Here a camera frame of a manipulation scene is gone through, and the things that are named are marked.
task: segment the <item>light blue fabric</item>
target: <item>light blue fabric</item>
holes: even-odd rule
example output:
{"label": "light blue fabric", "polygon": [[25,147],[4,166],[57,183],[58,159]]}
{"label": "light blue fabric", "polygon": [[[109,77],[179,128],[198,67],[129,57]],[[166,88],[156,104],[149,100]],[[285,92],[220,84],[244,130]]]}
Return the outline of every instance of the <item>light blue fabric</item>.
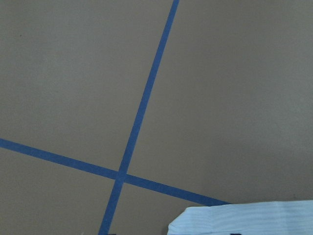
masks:
{"label": "light blue fabric", "polygon": [[168,235],[313,235],[313,200],[189,207]]}

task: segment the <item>blue tape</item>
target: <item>blue tape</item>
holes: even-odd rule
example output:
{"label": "blue tape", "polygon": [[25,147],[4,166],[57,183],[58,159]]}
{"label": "blue tape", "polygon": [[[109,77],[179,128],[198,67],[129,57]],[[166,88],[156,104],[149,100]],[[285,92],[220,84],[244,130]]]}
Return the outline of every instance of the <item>blue tape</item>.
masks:
{"label": "blue tape", "polygon": [[89,164],[76,159],[64,157],[58,154],[46,152],[40,149],[32,148],[20,143],[0,139],[0,147],[15,152],[23,153],[35,158],[40,158],[49,162],[65,165],[74,169],[83,170],[95,175],[104,176],[110,179],[116,179],[117,171],[110,170],[101,166]]}
{"label": "blue tape", "polygon": [[112,219],[116,210],[116,205],[117,205],[119,196],[121,194],[123,183],[126,179],[127,170],[128,170],[128,167],[129,167],[132,155],[133,155],[134,147],[136,145],[136,141],[138,138],[141,125],[142,125],[143,117],[147,109],[152,87],[155,82],[155,78],[156,78],[157,71],[161,62],[161,58],[165,49],[165,45],[166,45],[170,30],[171,30],[172,23],[174,21],[174,16],[178,7],[178,3],[179,3],[179,0],[173,1],[167,22],[165,24],[164,31],[160,39],[160,42],[156,51],[156,55],[155,55],[155,58],[154,58],[154,61],[150,70],[148,81],[147,81],[145,90],[142,95],[139,109],[137,111],[134,125],[132,128],[130,137],[128,139],[128,143],[127,143],[125,153],[124,153],[124,156],[123,156],[120,168],[119,168],[119,172],[117,174],[116,181],[114,183],[114,186],[110,195],[110,199],[109,199],[109,202],[108,202],[108,205],[107,205],[107,208],[106,208],[106,211],[105,211],[105,214],[104,214],[104,217],[103,217],[100,229],[99,229],[99,233],[98,233],[99,235],[107,235],[109,233]]}
{"label": "blue tape", "polygon": [[133,175],[127,175],[125,183],[135,185],[141,188],[146,188],[163,194],[167,194],[173,197],[181,198],[191,202],[199,203],[205,206],[220,206],[230,204],[215,198],[206,197],[200,194],[182,190],[179,188],[171,187],[168,185],[160,184],[154,181],[145,180]]}

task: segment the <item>folded cloth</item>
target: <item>folded cloth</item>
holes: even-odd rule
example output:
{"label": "folded cloth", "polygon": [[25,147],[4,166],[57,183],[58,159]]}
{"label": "folded cloth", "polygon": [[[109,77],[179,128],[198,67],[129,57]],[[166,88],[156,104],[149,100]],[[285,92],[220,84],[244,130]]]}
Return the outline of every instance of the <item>folded cloth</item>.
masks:
{"label": "folded cloth", "polygon": [[189,207],[168,235],[313,235],[313,200]]}

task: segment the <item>blue tape strip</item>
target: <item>blue tape strip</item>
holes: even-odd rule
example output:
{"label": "blue tape strip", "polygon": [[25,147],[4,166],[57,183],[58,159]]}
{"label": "blue tape strip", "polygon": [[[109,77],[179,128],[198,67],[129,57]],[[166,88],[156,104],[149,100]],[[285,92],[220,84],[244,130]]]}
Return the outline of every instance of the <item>blue tape strip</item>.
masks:
{"label": "blue tape strip", "polygon": [[191,202],[199,203],[205,206],[220,206],[230,204],[215,198],[206,197],[200,194],[182,190],[179,188],[171,187],[168,185],[160,184],[154,181],[145,180],[133,175],[127,175],[125,183],[135,185],[141,188],[146,188],[156,192],[164,193],[173,197],[178,197]]}
{"label": "blue tape strip", "polygon": [[166,45],[170,30],[171,30],[171,26],[172,26],[174,16],[178,7],[178,3],[179,3],[179,0],[173,1],[166,25],[164,27],[164,31],[160,39],[160,42],[156,51],[156,55],[155,55],[155,58],[154,58],[154,61],[150,70],[148,81],[147,81],[144,93],[142,95],[140,106],[137,111],[134,125],[133,125],[132,131],[131,131],[131,134],[130,134],[130,137],[129,137],[129,140],[125,149],[125,153],[124,153],[124,156],[123,156],[120,168],[119,168],[119,172],[117,174],[116,181],[114,183],[111,196],[110,196],[110,199],[109,199],[109,202],[108,202],[108,205],[107,205],[107,208],[106,208],[106,211],[105,211],[105,214],[104,214],[104,217],[103,217],[100,229],[99,229],[99,233],[98,233],[99,235],[107,235],[109,233],[112,219],[116,210],[116,205],[117,205],[119,196],[121,194],[123,183],[126,178],[127,170],[128,170],[128,167],[129,167],[132,155],[133,155],[134,147],[138,138],[138,134],[141,128],[144,114],[146,112],[146,108],[147,108],[148,101],[151,95],[152,87],[153,87],[153,84],[157,75],[157,70],[161,62],[161,58],[165,49],[165,45]]}
{"label": "blue tape strip", "polygon": [[83,170],[95,175],[104,176],[113,180],[115,180],[117,176],[117,171],[115,170],[110,170],[101,166],[89,164],[4,139],[0,139],[0,147],[23,153],[35,158],[40,158],[49,162],[65,165],[74,169]]}

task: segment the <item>gray surface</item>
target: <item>gray surface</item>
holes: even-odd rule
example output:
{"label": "gray surface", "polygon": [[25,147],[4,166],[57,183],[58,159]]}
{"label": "gray surface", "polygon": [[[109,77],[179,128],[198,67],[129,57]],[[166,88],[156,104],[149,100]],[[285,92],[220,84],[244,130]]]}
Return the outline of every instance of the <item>gray surface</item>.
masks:
{"label": "gray surface", "polygon": [[170,4],[1,1],[1,138],[118,169]]}
{"label": "gray surface", "polygon": [[130,174],[232,203],[312,199],[312,9],[182,1]]}
{"label": "gray surface", "polygon": [[[172,1],[0,1],[0,138],[118,169]],[[129,174],[313,199],[313,2],[181,0]],[[0,149],[0,234],[95,235],[113,181]],[[195,205],[125,185],[111,228]]]}
{"label": "gray surface", "polygon": [[1,235],[98,234],[113,180],[0,148]]}

